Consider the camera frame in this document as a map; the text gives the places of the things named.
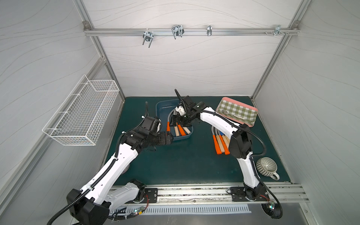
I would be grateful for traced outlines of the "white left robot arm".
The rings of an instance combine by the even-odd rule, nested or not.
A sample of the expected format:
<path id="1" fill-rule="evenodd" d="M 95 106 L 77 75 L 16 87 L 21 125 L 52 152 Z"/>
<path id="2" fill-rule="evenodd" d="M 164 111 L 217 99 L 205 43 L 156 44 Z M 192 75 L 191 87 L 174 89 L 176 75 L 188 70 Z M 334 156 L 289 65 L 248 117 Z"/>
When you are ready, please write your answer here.
<path id="1" fill-rule="evenodd" d="M 145 116 L 138 126 L 119 137 L 115 153 L 102 169 L 80 190 L 70 191 L 68 210 L 80 225 L 102 225 L 123 204 L 146 199 L 145 185 L 136 179 L 117 191 L 110 190 L 142 150 L 172 143 L 173 137 L 161 128 L 161 120 Z"/>

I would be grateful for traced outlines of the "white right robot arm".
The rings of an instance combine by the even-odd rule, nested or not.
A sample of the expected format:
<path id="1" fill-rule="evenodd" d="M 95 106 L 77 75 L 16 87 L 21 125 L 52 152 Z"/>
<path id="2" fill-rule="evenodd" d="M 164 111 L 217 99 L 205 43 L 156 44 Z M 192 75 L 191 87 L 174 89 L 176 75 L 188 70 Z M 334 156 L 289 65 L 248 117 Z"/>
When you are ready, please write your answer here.
<path id="1" fill-rule="evenodd" d="M 267 153 L 264 141 L 250 131 L 246 124 L 237 124 L 211 107 L 207 107 L 203 102 L 195 103 L 191 97 L 181 97 L 177 91 L 175 93 L 179 104 L 175 108 L 177 114 L 173 119 L 181 126 L 189 125 L 193 120 L 199 119 L 229 138 L 228 151 L 237 159 L 242 171 L 244 196 L 249 201 L 255 201 L 265 189 L 254 163 L 254 157 L 264 156 Z"/>

